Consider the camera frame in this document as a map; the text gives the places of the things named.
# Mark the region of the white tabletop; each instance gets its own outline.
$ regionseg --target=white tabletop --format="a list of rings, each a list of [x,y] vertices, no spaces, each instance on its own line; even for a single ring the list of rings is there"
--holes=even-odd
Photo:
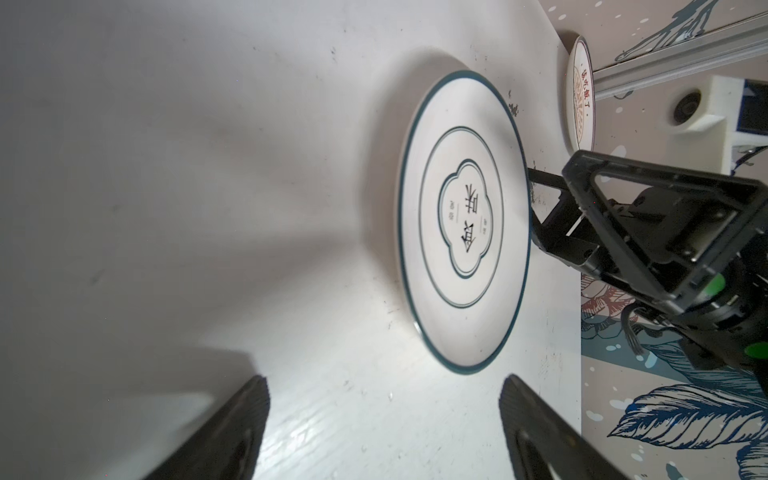
[[[568,159],[536,0],[3,9],[4,476],[139,478],[255,372],[257,478],[511,478],[511,373],[579,429],[576,271],[532,248],[506,346],[460,376],[394,270],[403,135],[443,74],[518,106],[530,166]]]

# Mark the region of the blue leaf illustration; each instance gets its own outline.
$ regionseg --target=blue leaf illustration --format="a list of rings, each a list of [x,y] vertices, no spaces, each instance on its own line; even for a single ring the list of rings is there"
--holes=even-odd
[[[746,396],[750,400],[768,408],[768,401],[752,372],[737,370],[729,366],[718,370],[696,370],[683,353],[679,342],[643,345],[657,357],[682,373],[689,382],[707,389],[724,390],[737,396]]]
[[[752,442],[736,454],[739,478],[756,480],[768,478],[768,442]]]
[[[608,436],[671,449],[708,449],[768,437],[766,414],[750,400],[681,383],[637,397]]]

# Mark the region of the ceramic plate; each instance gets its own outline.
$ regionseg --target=ceramic plate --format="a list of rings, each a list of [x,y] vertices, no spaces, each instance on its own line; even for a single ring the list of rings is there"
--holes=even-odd
[[[530,205],[502,96],[471,71],[443,78],[403,148],[397,244],[416,327],[456,372],[487,366],[512,330],[528,273]]]
[[[571,147],[576,150],[594,148],[594,89],[592,63],[589,60],[587,42],[576,39],[565,79],[565,117]]]

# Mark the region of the green light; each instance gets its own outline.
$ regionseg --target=green light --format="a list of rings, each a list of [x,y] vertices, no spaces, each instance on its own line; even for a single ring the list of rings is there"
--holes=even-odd
[[[725,277],[722,273],[718,273],[715,275],[715,277],[710,281],[710,284],[707,285],[706,288],[704,288],[704,293],[712,298],[713,296],[717,295],[718,293],[722,292],[725,288]]]
[[[744,349],[746,356],[758,360],[768,360],[768,342],[753,343]]]

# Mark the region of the plate with red text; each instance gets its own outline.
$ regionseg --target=plate with red text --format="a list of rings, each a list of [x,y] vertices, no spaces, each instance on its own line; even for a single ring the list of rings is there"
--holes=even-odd
[[[565,118],[571,148],[594,148],[594,83],[589,48],[583,37],[576,39],[565,74]]]

